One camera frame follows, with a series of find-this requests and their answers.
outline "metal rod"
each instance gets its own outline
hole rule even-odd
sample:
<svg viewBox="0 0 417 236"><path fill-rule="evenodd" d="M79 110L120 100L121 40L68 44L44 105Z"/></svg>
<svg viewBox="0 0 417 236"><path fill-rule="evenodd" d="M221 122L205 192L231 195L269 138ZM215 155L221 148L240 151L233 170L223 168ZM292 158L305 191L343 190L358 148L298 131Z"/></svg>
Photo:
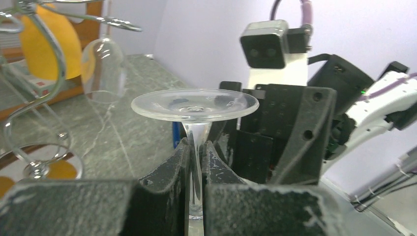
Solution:
<svg viewBox="0 0 417 236"><path fill-rule="evenodd" d="M50 45L51 45L51 47L54 51L54 54L56 56L57 65L58 65L58 79L57 79L57 82L55 83L54 87L52 88L51 92L49 94L43 96L43 97L40 97L40 98L30 102L26 106L17 109L16 111L14 111L12 114L9 115L9 117L7 118L7 120L4 123L5 125L4 125L4 128L3 128L3 132L4 132L4 140L5 140L6 144L12 149L12 151L15 153L15 155L17 157L19 157L20 159L23 159L24 161L26 161L31 166L35 166L36 163L34 163L30 159L30 157L23 150L21 150L19 147L17 147L14 144L14 142L12 141L12 138L11 138L12 137L12 126L13 126L12 122L13 122L14 118L20 116L21 114L23 114L27 111L35 109L36 107L38 107L39 105L41 105L43 103L47 103L48 101L53 99L59 93L60 87L65 82L65 78L66 78L65 57L64 57L62 48L59 45L59 43L58 43L57 39L55 38L55 36L53 35L53 33L48 29L48 27L45 25L45 23L35 13L34 6L29 4L29 3L21 2L20 0L15 0L15 4L19 7L21 7L22 9L28 9L28 10L31 11L31 12L28 12L27 16L29 17L30 20L32 20L32 22L35 24L35 26L45 36L47 41L50 42Z"/></svg>
<svg viewBox="0 0 417 236"><path fill-rule="evenodd" d="M101 16L91 16L91 15L77 15L73 13L61 12L46 5L40 5L40 6L42 6L43 8L49 11L52 11L54 13L67 16L67 17L74 17L74 18L79 18L79 19L84 19L84 20L97 21L101 24L108 24L110 26L113 26L122 30L130 30L130 31L135 31L135 32L142 31L140 27L133 25L129 21L124 21L124 20L110 17L110 16L101 17Z"/></svg>
<svg viewBox="0 0 417 236"><path fill-rule="evenodd" d="M91 3L105 0L55 0L56 3Z"/></svg>
<svg viewBox="0 0 417 236"><path fill-rule="evenodd" d="M13 28L0 27L0 33L16 34L16 33L21 33L23 31L23 24L14 16L12 16L12 14L9 13L13 11L13 9L14 8L6 8L3 10L0 10L0 17L8 19L14 24Z"/></svg>

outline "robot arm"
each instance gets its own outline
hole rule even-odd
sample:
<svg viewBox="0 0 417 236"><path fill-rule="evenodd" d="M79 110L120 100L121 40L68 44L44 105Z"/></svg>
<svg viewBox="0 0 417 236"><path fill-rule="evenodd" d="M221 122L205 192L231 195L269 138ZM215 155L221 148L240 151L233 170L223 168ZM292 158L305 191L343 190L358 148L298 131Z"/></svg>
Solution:
<svg viewBox="0 0 417 236"><path fill-rule="evenodd" d="M387 119L387 115L405 111L417 103L417 80L412 79L413 76L416 74L408 76L388 72L346 112L355 121L356 128L343 152L325 161L322 173L360 144L394 128L394 123Z"/></svg>

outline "clear glass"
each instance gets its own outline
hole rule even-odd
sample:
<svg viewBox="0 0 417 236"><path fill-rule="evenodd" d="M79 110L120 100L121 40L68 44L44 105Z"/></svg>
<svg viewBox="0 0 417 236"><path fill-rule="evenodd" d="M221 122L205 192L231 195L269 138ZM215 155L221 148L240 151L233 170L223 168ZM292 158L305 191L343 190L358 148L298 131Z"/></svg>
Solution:
<svg viewBox="0 0 417 236"><path fill-rule="evenodd" d="M108 35L101 36L84 48L81 63L81 79L88 99L112 104L124 95L125 56Z"/></svg>
<svg viewBox="0 0 417 236"><path fill-rule="evenodd" d="M207 140L211 123L246 116L258 109L258 100L249 94L222 89L172 89L139 96L133 99L131 106L136 113L149 118L182 122L188 141L194 146L190 219L202 219L199 150Z"/></svg>

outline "cable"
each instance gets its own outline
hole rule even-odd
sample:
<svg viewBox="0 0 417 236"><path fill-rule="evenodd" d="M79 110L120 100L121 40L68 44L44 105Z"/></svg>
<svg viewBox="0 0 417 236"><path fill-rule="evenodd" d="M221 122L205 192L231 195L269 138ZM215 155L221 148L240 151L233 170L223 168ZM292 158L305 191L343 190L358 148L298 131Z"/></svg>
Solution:
<svg viewBox="0 0 417 236"><path fill-rule="evenodd" d="M276 11L278 10L278 5L280 2L281 0L275 0L274 4L272 5L271 15L269 16L270 21L275 20Z"/></svg>
<svg viewBox="0 0 417 236"><path fill-rule="evenodd" d="M408 187L411 187L411 186L414 186L414 185L417 185L417 182L415 182L415 183L410 183L410 184L407 184L407 185L401 186L401 187L399 187L399 188L393 189L392 191L390 191L390 192L389 192L389 194L390 194L390 193L395 193L395 192L397 192L397 191L400 191L400 190L402 190L402 189L405 189L405 188L408 188Z"/></svg>
<svg viewBox="0 0 417 236"><path fill-rule="evenodd" d="M369 95L366 95L366 94L363 95L362 97L359 98L358 101L366 101L366 100L378 97L378 96L380 96L380 95L382 95L386 92L389 92L389 91L393 90L394 88L400 86L401 84L403 84L403 83L407 82L408 80L413 79L415 77L417 77L417 73L412 73L412 74L406 75L402 78L398 78L398 80L396 80L394 83L392 83L392 84L390 84L390 85L388 85L388 86L386 86L386 87L384 87L384 88L382 88L382 89L380 89L376 92L373 92Z"/></svg>
<svg viewBox="0 0 417 236"><path fill-rule="evenodd" d="M414 176L417 176L417 173L414 173L414 172L410 172L409 174L412 174L412 175L414 175ZM362 209L360 209L360 210L359 210L359 212L362 212L362 211L364 211L364 210L368 209L368 208L369 208L370 206L372 206L374 203L376 203L376 201L371 202L370 204L367 204L367 205L364 205L363 203L366 203L367 201L370 201L370 200L374 199L375 197L379 197L379 195L384 194L384 192L385 192L385 191L388 191L386 194L384 194L384 195L386 196L386 195L388 195L388 194L391 194L391 193L397 192L397 191L399 191L399 190L402 190L402 189L405 189L405 188L408 188L408 187L411 187L411 186L417 185L417 182L415 182L415 183L411 183L411 184L408 184L408 185L404 185L404 186L401 186L401 187L398 187L398 188L395 188L395 189L389 190L390 188L393 188L393 187L399 186L399 185L403 184L404 182L406 182L406 181L408 181L408 180L412 179L414 176L412 176L412 177L408 177L408 178L403 179L403 180L400 180L400 181L398 181L398 180L394 180L394 181L388 182L388 183L384 184L383 186L379 187L377 190L373 191L373 194L370 194L368 197L366 197L366 198L362 199L361 201L359 201L359 200L358 200L358 201L356 201L356 202L351 202L351 204L355 207L355 209L357 209L357 207L364 206L364 208L362 208ZM389 189L384 189L384 188L388 187L389 185L391 185L391 184L395 183L396 181L398 181L398 183L394 184L394 185L393 185L393 186L391 186Z"/></svg>

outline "orange object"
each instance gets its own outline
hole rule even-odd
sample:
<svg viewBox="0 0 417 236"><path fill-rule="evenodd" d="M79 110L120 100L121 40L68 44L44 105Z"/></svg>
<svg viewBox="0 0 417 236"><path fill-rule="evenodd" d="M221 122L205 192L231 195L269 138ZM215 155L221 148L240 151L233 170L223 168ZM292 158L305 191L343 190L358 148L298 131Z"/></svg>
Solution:
<svg viewBox="0 0 417 236"><path fill-rule="evenodd" d="M0 199L3 198L14 184L15 182L11 178L0 176Z"/></svg>
<svg viewBox="0 0 417 236"><path fill-rule="evenodd" d="M75 179L77 170L73 165L64 160L59 160L49 165L48 179Z"/></svg>
<svg viewBox="0 0 417 236"><path fill-rule="evenodd" d="M66 79L81 74L81 42L71 22L65 16L53 13L38 6L36 13L54 34L60 44L66 62ZM57 60L46 38L27 16L22 16L24 30L19 34L23 55L26 58L29 72L45 80L58 79Z"/></svg>

